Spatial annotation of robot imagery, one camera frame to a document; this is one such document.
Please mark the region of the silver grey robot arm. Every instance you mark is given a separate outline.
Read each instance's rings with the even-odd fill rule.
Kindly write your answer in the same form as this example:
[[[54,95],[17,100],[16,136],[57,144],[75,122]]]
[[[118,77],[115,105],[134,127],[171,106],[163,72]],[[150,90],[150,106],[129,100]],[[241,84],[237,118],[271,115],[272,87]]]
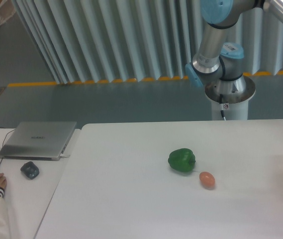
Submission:
[[[255,92],[244,71],[283,68],[283,0],[203,0],[206,22],[188,77],[218,103],[236,103]]]

